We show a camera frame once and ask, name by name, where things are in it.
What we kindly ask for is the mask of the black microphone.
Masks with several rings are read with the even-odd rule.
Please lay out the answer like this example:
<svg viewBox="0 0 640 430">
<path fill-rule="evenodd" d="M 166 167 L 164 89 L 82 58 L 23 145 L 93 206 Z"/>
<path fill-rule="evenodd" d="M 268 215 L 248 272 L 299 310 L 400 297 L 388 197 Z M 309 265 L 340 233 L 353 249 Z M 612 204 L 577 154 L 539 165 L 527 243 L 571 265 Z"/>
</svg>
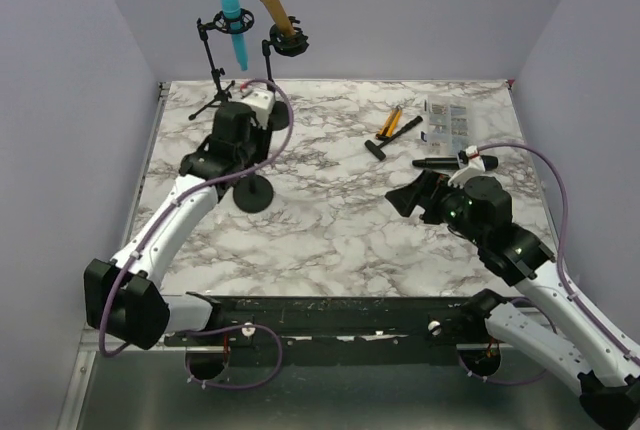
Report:
<svg viewBox="0 0 640 430">
<path fill-rule="evenodd" d="M 495 156 L 482 155 L 486 171 L 493 171 L 499 166 L 499 159 Z M 455 157 L 432 157 L 417 159 L 412 161 L 412 166 L 418 169 L 429 169 L 434 171 L 454 171 L 459 170 L 467 160 L 466 156 Z"/>
</svg>

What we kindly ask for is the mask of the black round-base mic stand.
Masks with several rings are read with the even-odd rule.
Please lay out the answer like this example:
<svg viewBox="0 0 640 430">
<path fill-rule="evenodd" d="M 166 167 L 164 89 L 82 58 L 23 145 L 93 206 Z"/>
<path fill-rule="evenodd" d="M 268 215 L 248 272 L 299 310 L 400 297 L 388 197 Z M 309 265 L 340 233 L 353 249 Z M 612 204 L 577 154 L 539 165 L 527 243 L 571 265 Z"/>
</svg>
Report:
<svg viewBox="0 0 640 430">
<path fill-rule="evenodd" d="M 238 209 L 255 214 L 271 205 L 274 199 L 274 188 L 267 178 L 252 171 L 235 183 L 232 196 Z"/>
</svg>

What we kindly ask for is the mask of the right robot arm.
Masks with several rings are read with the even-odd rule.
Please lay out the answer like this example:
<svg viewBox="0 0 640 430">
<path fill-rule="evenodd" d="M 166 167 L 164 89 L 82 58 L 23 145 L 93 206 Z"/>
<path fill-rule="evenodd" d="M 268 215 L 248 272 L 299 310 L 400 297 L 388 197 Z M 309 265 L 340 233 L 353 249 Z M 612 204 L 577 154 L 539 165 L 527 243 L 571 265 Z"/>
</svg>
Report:
<svg viewBox="0 0 640 430">
<path fill-rule="evenodd" d="M 424 223 L 444 224 L 471 242 L 491 273 L 557 327 L 550 331 L 500 295 L 483 291 L 460 317 L 467 339 L 480 342 L 490 335 L 527 355 L 576 394 L 585 413 L 604 429 L 628 429 L 638 420 L 638 345 L 629 338 L 614 344 L 620 330 L 563 286 L 553 252 L 514 223 L 511 197 L 495 178 L 475 176 L 455 187 L 447 176 L 425 170 L 385 198 L 401 216 L 421 207 Z"/>
</svg>

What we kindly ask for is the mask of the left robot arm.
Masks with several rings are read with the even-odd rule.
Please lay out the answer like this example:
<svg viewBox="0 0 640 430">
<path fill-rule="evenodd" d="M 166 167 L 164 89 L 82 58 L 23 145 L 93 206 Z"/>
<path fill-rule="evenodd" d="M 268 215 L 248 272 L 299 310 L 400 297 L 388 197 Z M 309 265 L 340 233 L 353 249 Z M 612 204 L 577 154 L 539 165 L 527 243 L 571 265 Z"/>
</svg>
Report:
<svg viewBox="0 0 640 430">
<path fill-rule="evenodd" d="M 205 298 L 164 295 L 166 271 L 196 225 L 238 177 L 267 157 L 274 98 L 257 93 L 217 109 L 211 133 L 183 157 L 169 195 L 142 230 L 109 261 L 92 260 L 83 275 L 90 327 L 149 349 L 171 332 L 214 343 L 220 318 Z"/>
</svg>

